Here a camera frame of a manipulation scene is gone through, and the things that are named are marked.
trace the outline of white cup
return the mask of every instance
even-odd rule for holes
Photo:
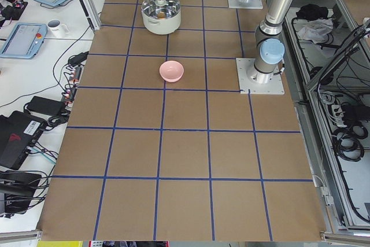
[[[69,34],[67,25],[61,24],[60,20],[50,20],[47,23],[47,27],[56,38],[64,38]]]

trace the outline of red logo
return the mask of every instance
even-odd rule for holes
[[[21,138],[17,134],[12,133],[9,138],[9,142],[11,141],[21,141]]]

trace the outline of pink bowl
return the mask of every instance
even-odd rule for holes
[[[177,61],[166,61],[160,66],[160,75],[167,82],[176,82],[184,74],[184,67]]]

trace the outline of blue joint cap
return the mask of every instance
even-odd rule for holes
[[[280,62],[284,53],[285,47],[278,39],[267,39],[260,48],[261,58],[270,65]]]

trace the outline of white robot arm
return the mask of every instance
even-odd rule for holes
[[[293,0],[272,0],[265,16],[256,29],[257,53],[254,65],[247,70],[248,77],[259,84],[271,80],[276,64],[284,55],[284,46],[277,39]]]

